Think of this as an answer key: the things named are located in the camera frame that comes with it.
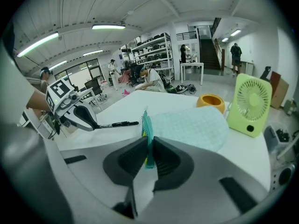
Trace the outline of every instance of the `ceiling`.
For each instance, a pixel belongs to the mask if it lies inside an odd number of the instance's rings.
[[[34,77],[43,66],[79,58],[98,48],[114,52],[168,21],[231,15],[238,0],[26,0],[13,16],[14,53],[55,32],[59,37],[18,58]],[[124,23],[124,30],[92,30],[93,24]]]

